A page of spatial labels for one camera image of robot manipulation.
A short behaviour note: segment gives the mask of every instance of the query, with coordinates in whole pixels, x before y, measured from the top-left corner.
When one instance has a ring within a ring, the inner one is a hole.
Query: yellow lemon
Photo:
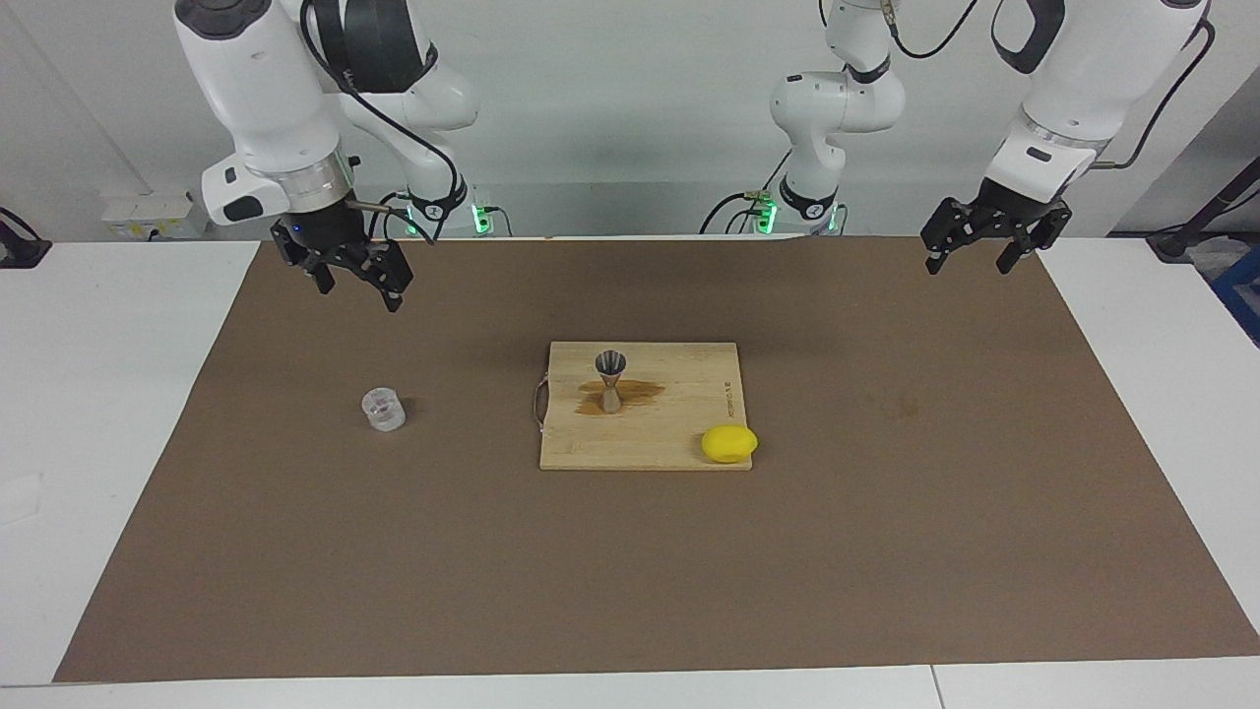
[[[740,463],[757,450],[757,436],[747,427],[717,427],[704,434],[701,448],[714,463]]]

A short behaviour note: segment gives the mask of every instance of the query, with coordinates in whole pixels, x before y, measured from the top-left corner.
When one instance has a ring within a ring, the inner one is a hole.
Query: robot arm
[[[412,218],[436,238],[467,194],[436,132],[470,125],[478,101],[438,62],[415,0],[178,0],[175,19],[193,73],[236,144],[203,175],[214,220],[281,214],[272,235],[282,256],[321,292],[334,286],[336,266],[397,310],[412,272],[397,243],[364,233],[359,209],[375,207],[354,194],[319,71],[336,78],[350,120],[398,154],[411,212],[421,217]]]
[[[887,130],[906,106],[879,0],[835,0],[827,43],[844,69],[782,79],[770,107],[793,145],[779,184],[786,207],[780,213],[806,230],[822,228],[832,213],[845,162],[839,135]]]
[[[1011,131],[971,203],[945,199],[924,227],[927,268],[984,237],[1012,238],[1009,272],[1048,248],[1072,213],[1063,191],[1097,161],[1129,108],[1159,81],[1203,21],[1203,0],[1026,0],[1034,26],[1019,50],[994,44],[1032,77]]]

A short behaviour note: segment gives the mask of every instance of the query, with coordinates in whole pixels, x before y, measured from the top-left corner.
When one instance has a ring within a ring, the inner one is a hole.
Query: stainless steel jigger
[[[600,408],[605,414],[616,414],[621,411],[621,395],[617,394],[617,382],[626,372],[626,356],[616,349],[609,349],[595,359],[595,370],[604,380],[604,402]]]

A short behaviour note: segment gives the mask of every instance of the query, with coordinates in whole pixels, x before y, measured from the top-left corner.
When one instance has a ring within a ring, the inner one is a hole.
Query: white table
[[[0,272],[0,485],[37,476],[42,487],[37,516],[0,528],[0,708],[1260,705],[1260,659],[38,686],[52,680],[257,247],[59,244],[34,271]],[[1067,239],[1043,258],[1260,626],[1260,349],[1193,268],[1159,263],[1142,242]]]

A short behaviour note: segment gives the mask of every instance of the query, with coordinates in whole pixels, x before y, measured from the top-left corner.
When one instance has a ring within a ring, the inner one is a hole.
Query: brown mat
[[[391,316],[260,251],[58,681],[1260,654],[1036,259],[410,254]],[[559,339],[737,341],[756,470],[539,472]],[[394,434],[358,411],[381,385]]]

